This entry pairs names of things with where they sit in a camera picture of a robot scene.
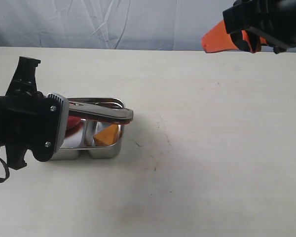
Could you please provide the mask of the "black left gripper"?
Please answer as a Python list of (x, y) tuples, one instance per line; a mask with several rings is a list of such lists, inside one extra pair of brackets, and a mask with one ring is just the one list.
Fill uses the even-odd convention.
[(21, 169), (29, 149), (29, 124), (37, 115), (43, 94), (37, 90), (36, 67), (39, 59), (19, 57), (17, 68), (4, 96), (0, 96), (0, 147), (6, 150), (8, 168)]

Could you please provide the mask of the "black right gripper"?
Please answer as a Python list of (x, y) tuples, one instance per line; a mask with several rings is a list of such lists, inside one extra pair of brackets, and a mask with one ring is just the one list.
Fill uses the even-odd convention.
[(206, 53), (229, 50), (282, 53), (296, 47), (296, 0), (237, 0), (201, 39)]

